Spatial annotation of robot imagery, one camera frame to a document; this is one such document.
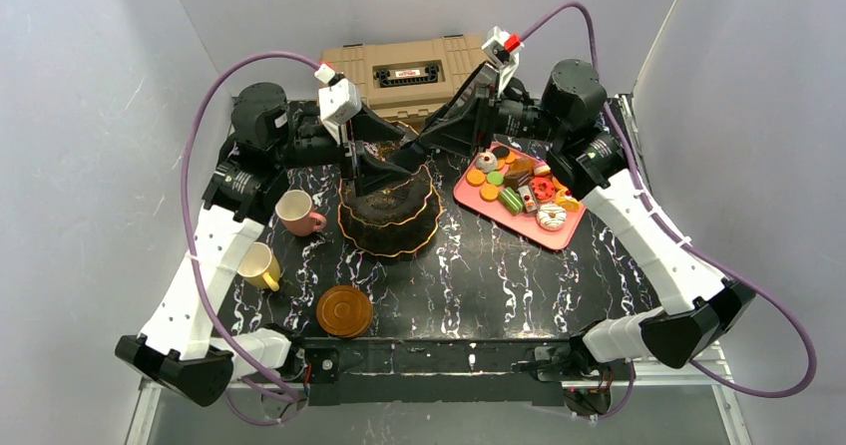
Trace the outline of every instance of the black marble tabletop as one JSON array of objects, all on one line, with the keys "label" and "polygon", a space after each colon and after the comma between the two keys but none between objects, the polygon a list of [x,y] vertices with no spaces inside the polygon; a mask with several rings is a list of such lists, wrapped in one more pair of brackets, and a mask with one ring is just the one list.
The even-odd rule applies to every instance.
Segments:
[{"label": "black marble tabletop", "polygon": [[[538,158],[545,153],[539,143],[499,140]],[[596,320],[657,306],[634,260],[591,213],[568,247],[551,252],[456,204],[452,190],[468,164],[445,154],[429,160],[445,211],[430,244],[404,259],[372,256],[341,234],[337,168],[289,172],[291,188],[311,193],[329,224],[296,237],[271,220],[260,240],[276,253],[285,293],[259,291],[238,277],[220,319],[235,334],[275,322],[324,337],[315,308],[339,284],[361,289],[374,304],[365,337],[564,338]]]}]

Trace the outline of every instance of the pink tray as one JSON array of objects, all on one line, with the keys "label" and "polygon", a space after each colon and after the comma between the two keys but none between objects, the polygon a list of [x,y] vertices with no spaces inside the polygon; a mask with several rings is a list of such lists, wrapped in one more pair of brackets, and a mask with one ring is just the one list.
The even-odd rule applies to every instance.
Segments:
[{"label": "pink tray", "polygon": [[[493,143],[491,145],[491,149],[499,146],[506,145]],[[536,161],[535,158],[523,154],[520,151],[511,148],[509,149],[519,158],[529,158]],[[513,230],[514,232],[523,235],[526,238],[539,243],[546,248],[561,250],[570,243],[573,233],[576,232],[576,226],[579,225],[579,222],[582,220],[582,216],[585,215],[584,205],[580,204],[579,210],[574,213],[567,213],[567,221],[564,222],[564,227],[561,229],[556,231],[544,230],[538,225],[537,221],[535,221],[534,214],[521,213],[516,216],[512,216],[511,213],[509,213],[508,210],[505,209],[505,207],[499,202],[493,201],[488,203],[482,199],[479,195],[479,188],[471,186],[470,183],[467,182],[467,179],[465,179],[467,173],[474,169],[476,169],[476,167],[471,163],[471,166],[467,168],[467,171],[465,171],[461,176],[461,180],[459,180],[453,190],[453,196],[455,197],[456,202],[476,211],[482,216],[485,216],[486,218],[495,221],[506,228]],[[506,165],[500,172],[504,174],[507,171],[508,166]]]}]

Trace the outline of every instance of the toolbox label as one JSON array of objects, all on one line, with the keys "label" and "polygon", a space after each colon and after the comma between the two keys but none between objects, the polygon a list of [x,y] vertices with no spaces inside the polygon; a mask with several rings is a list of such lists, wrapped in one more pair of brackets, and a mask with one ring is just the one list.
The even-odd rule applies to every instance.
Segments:
[{"label": "toolbox label", "polygon": [[423,73],[419,69],[402,69],[394,71],[395,78],[416,78],[417,76],[423,76]]}]

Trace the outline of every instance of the white donut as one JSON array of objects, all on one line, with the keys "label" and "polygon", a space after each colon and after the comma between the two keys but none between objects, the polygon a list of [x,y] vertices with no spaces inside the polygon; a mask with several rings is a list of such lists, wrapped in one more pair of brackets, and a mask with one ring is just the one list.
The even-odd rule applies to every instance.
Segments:
[{"label": "white donut", "polygon": [[481,153],[476,158],[476,169],[485,174],[492,173],[497,170],[497,157],[494,153]]},{"label": "white donut", "polygon": [[554,203],[542,204],[538,208],[537,220],[538,225],[546,230],[558,230],[567,220],[567,211]]}]

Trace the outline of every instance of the tan toolbox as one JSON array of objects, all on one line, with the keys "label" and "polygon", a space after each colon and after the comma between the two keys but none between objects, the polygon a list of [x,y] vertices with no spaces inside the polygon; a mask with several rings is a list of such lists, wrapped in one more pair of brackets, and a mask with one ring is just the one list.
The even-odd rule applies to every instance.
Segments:
[{"label": "tan toolbox", "polygon": [[353,44],[320,55],[320,61],[358,86],[365,104],[379,117],[411,126],[419,126],[452,99],[485,59],[480,34],[413,43]]}]

